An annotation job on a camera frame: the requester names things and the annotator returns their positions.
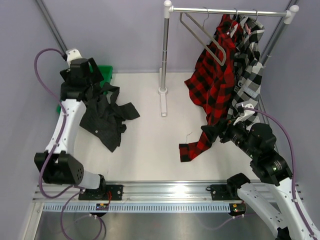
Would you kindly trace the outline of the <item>dark grey striped shirt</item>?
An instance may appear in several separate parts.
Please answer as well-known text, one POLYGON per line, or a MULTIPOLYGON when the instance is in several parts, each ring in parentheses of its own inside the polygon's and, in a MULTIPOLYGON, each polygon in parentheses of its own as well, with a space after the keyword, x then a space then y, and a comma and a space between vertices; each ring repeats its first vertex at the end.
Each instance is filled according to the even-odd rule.
POLYGON ((120 93, 118 86, 106 82, 99 91, 87 101, 86 111, 79 126, 95 135, 111 152, 121 145, 122 134, 127 126, 127 120, 140 117, 135 106, 129 102, 117 104, 120 93))

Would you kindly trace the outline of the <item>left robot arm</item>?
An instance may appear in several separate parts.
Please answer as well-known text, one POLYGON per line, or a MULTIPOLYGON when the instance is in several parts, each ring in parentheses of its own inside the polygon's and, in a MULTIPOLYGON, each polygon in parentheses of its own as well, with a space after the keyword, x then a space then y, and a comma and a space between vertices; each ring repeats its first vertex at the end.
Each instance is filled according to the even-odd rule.
POLYGON ((71 188, 89 191, 97 200, 108 192, 103 175, 85 170, 74 157, 80 123, 86 112, 86 94, 103 80, 93 58, 67 58, 68 68, 60 75, 64 82, 57 98, 60 114, 53 135, 44 152, 37 152, 34 163, 39 170, 38 187, 47 199, 56 199, 71 188))

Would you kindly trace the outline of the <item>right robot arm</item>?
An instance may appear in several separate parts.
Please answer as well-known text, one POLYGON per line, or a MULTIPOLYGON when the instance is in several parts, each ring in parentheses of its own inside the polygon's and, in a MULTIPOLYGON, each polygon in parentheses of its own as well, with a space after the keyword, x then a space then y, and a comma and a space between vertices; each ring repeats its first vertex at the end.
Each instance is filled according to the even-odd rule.
POLYGON ((268 226, 277 240, 318 240, 320 231, 312 222, 293 183, 294 175, 286 160, 274 145, 276 136, 269 125, 255 123, 246 129, 244 122, 227 120, 216 125, 201 127, 211 142, 233 142, 251 158, 253 173, 272 194, 277 208, 271 205, 255 188, 244 173, 227 179, 226 193, 230 198, 240 198, 268 226))

